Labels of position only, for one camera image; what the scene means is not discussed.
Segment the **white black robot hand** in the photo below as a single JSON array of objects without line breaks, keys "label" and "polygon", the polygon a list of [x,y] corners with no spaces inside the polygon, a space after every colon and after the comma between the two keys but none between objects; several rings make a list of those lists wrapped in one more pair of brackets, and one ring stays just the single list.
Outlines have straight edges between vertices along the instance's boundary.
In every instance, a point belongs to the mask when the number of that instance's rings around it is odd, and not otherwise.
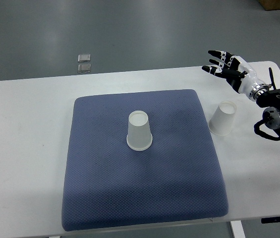
[{"label": "white black robot hand", "polygon": [[208,53],[216,60],[210,59],[211,66],[203,66],[202,70],[223,78],[239,94],[245,94],[249,99],[268,85],[257,77],[256,71],[242,57],[225,51],[209,50]]}]

